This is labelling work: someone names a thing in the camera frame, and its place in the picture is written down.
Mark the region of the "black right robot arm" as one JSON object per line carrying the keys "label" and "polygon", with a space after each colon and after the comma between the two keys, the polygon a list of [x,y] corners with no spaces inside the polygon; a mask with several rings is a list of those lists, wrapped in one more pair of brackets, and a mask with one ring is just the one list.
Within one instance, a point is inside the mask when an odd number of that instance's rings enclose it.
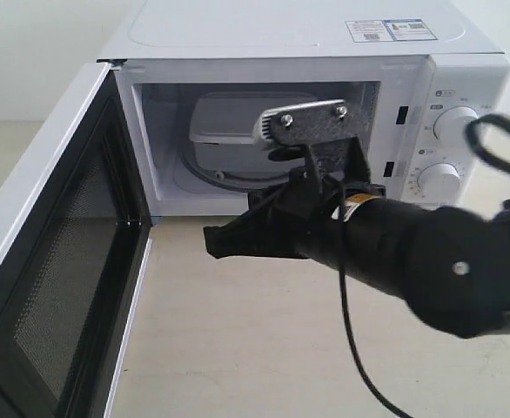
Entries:
{"label": "black right robot arm", "polygon": [[305,168],[204,229],[206,251],[314,260],[402,299],[427,326],[462,339],[510,334],[510,213],[484,220],[388,199],[356,138],[304,148]]}

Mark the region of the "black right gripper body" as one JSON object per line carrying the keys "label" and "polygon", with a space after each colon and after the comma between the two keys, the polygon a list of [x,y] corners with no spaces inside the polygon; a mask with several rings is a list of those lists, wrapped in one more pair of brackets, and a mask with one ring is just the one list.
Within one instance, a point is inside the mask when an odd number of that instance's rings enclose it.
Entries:
{"label": "black right gripper body", "polygon": [[250,192],[245,253],[347,266],[346,223],[339,223],[339,205],[359,192],[384,198],[386,188],[376,183],[337,180],[330,175],[322,185],[323,193],[312,196],[308,179],[297,172],[284,184]]}

